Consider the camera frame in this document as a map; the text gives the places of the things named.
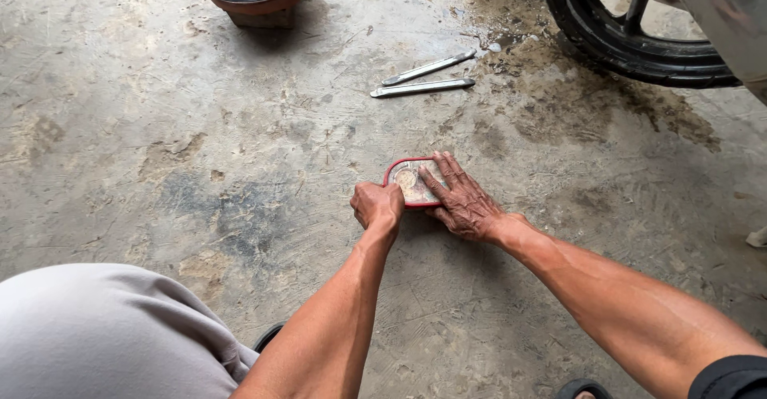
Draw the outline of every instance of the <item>gray pants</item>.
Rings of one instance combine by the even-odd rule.
[[[258,353],[191,291],[120,264],[0,283],[0,397],[225,399]]]

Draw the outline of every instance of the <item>wheel rim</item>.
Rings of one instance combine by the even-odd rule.
[[[641,20],[649,0],[631,0],[626,14],[615,16],[601,0],[570,0],[570,10],[595,33],[600,42],[624,53],[674,67],[723,65],[722,58],[706,40],[676,40],[646,34]]]

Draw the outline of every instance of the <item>forearm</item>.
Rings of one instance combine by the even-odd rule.
[[[674,287],[504,217],[494,243],[529,268],[578,324],[656,397],[686,397],[728,355],[765,355],[740,326]]]
[[[288,320],[233,399],[356,397],[397,223],[371,224],[333,277]]]

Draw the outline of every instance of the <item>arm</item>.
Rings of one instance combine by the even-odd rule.
[[[443,201],[429,214],[465,238],[490,242],[529,268],[575,321],[655,397],[683,399],[707,365],[767,349],[711,306],[649,276],[563,242],[507,214],[455,159],[435,152],[450,185],[419,172]]]
[[[357,396],[404,198],[396,184],[365,182],[350,204],[365,228],[359,242],[269,342],[231,399]]]

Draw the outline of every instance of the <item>concrete floor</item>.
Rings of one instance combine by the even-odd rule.
[[[542,0],[303,0],[277,33],[209,0],[0,3],[0,279],[143,266],[249,344],[348,254],[356,182],[450,149],[509,210],[767,337],[767,252],[743,243],[767,224],[767,107],[589,71]],[[426,77],[472,89],[368,96],[499,36]],[[576,377],[648,397],[516,261],[407,214],[361,397],[551,397]]]

